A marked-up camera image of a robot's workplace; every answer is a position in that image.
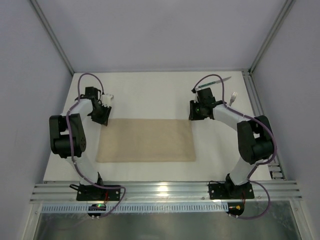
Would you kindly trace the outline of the left black controller board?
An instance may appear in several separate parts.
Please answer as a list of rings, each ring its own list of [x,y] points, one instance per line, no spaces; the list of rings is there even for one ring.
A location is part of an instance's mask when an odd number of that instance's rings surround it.
[[[103,203],[92,204],[87,209],[88,216],[93,219],[100,219],[106,212],[106,205]]]

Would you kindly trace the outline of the aluminium frame post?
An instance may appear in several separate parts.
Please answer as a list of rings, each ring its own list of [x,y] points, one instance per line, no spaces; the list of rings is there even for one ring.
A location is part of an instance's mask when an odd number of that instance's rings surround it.
[[[63,61],[65,67],[68,69],[68,72],[73,76],[75,74],[75,70],[72,67],[71,62],[69,61],[60,41],[58,40],[49,20],[47,19],[45,13],[43,12],[40,4],[37,0],[28,0],[28,3],[32,7],[35,15],[37,16],[38,20],[40,21],[44,31],[46,32],[47,36],[49,37],[51,43],[53,44],[54,48],[56,49],[59,57]]]
[[[271,46],[274,38],[276,37],[277,33],[281,29],[284,21],[286,20],[287,16],[291,12],[291,9],[295,5],[296,0],[285,0],[279,13],[277,14],[270,30],[268,31],[261,47],[259,48],[248,72],[252,75],[254,71],[257,69],[258,65],[260,64],[261,60],[263,59],[264,55],[266,54],[267,50]]]

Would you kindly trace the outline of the right aluminium frame post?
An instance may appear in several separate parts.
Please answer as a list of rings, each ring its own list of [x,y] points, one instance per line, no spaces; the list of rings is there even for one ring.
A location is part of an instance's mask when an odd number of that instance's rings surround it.
[[[258,65],[260,64],[261,60],[263,59],[264,55],[266,54],[267,50],[271,46],[274,38],[276,37],[277,33],[281,29],[284,21],[286,20],[287,16],[291,12],[291,9],[295,5],[296,0],[285,0],[279,13],[277,14],[270,30],[268,31],[261,47],[259,48],[248,72],[252,75],[254,71],[257,69]]]

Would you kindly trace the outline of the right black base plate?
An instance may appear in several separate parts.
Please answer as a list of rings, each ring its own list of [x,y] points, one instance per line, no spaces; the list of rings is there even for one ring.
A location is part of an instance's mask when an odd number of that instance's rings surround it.
[[[233,183],[210,181],[208,193],[211,200],[251,200],[255,198],[253,187],[250,183],[233,185]]]

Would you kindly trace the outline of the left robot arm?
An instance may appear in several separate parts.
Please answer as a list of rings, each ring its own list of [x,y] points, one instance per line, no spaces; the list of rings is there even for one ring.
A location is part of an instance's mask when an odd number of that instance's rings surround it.
[[[84,94],[76,97],[65,114],[49,118],[51,151],[70,163],[79,175],[82,186],[105,188],[89,151],[98,154],[101,128],[108,125],[113,98],[112,94],[96,87],[86,87]]]

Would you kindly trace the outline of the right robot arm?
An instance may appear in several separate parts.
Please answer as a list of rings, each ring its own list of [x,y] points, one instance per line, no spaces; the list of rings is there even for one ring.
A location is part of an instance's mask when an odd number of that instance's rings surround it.
[[[212,200],[254,199],[250,176],[258,165],[274,153],[274,143],[269,120],[266,116],[245,116],[230,108],[223,100],[216,100],[210,88],[195,90],[195,99],[189,102],[190,121],[207,118],[219,121],[237,133],[240,158],[224,182],[208,184]]]

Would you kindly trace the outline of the green handled knife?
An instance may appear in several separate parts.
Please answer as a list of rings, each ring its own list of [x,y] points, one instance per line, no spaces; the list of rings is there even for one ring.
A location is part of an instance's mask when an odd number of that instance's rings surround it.
[[[206,88],[206,87],[209,87],[209,86],[212,86],[212,85],[215,85],[215,84],[220,84],[221,82],[225,82],[225,81],[227,81],[227,80],[229,80],[231,78],[232,78],[232,76],[229,76],[229,77],[223,78],[222,81],[221,80],[212,81],[212,82],[209,82],[209,83],[206,83],[206,84],[199,85],[197,88],[198,89],[202,89],[202,88]]]

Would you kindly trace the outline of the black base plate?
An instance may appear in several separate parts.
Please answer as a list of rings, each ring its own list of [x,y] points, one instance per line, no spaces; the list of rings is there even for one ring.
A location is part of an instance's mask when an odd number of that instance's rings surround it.
[[[70,184],[69,187],[77,192],[77,201],[119,201],[120,185],[105,185],[107,189],[93,185]]]
[[[251,200],[255,198],[253,187],[250,183],[233,185],[233,183],[210,181],[208,193],[211,200]]]

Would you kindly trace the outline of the green handled fork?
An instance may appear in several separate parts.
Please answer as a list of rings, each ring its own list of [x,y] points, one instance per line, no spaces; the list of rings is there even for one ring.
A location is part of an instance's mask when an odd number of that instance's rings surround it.
[[[229,100],[229,103],[228,103],[229,106],[231,106],[231,105],[235,102],[237,96],[238,96],[238,93],[237,93],[237,92],[233,92],[233,93],[232,93],[232,95],[231,95],[231,97],[230,97],[230,100]]]

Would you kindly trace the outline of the aluminium mounting rail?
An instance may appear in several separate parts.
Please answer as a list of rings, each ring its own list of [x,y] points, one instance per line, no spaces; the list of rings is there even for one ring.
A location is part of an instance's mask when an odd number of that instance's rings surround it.
[[[62,203],[75,202],[78,195],[71,184],[74,181],[57,181],[36,184],[33,188],[31,203]],[[124,200],[127,202],[198,202],[210,200],[208,183],[195,182],[112,182],[112,185],[125,186]],[[301,200],[302,192],[294,180],[269,180],[252,184],[252,192],[256,201],[267,199],[267,193],[272,201]]]

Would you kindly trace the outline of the right side aluminium rail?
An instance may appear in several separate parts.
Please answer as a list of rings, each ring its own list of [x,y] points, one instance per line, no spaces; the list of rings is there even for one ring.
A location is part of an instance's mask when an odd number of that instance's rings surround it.
[[[242,78],[246,87],[246,91],[249,97],[249,101],[251,104],[254,117],[258,121],[263,123],[266,127],[269,127],[269,131],[272,132],[271,125],[269,123],[269,120],[267,120],[267,117],[263,110],[252,75],[249,73],[248,69],[242,70],[241,73],[242,73]],[[264,160],[264,161],[268,162],[267,166],[270,172],[270,176],[273,180],[286,181],[287,179],[286,179],[282,164],[280,162],[278,152],[279,152],[279,148],[276,145],[276,152],[272,153],[271,156],[268,158],[268,160]]]

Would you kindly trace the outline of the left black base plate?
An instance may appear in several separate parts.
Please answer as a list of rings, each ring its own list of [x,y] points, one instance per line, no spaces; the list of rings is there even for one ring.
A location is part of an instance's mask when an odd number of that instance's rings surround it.
[[[77,201],[119,201],[120,185],[105,185],[107,189],[93,185],[70,184],[69,187],[77,192]]]

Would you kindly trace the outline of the right black controller board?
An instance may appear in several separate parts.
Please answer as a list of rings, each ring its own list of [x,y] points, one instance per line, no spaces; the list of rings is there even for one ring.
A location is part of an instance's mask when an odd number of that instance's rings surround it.
[[[233,216],[235,218],[241,216],[245,210],[245,204],[242,202],[230,202],[228,203],[227,214],[229,217]]]

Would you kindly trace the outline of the beige cloth napkin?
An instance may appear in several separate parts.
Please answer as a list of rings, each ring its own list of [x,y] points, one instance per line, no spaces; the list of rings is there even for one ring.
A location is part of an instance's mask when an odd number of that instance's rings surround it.
[[[102,127],[98,163],[173,163],[196,160],[186,119],[111,119]]]

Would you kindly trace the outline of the left aluminium frame post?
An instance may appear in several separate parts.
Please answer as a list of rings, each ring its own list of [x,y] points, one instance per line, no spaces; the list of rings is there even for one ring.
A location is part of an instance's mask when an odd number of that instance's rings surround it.
[[[65,67],[68,69],[68,72],[73,76],[75,74],[75,70],[72,67],[71,62],[69,61],[60,41],[58,40],[49,20],[47,19],[45,13],[43,12],[40,4],[37,0],[28,0],[28,3],[32,7],[35,15],[37,16],[38,20],[40,21],[44,31],[46,32],[47,36],[49,37],[51,43],[53,44],[54,48],[56,49],[59,57],[63,61]]]

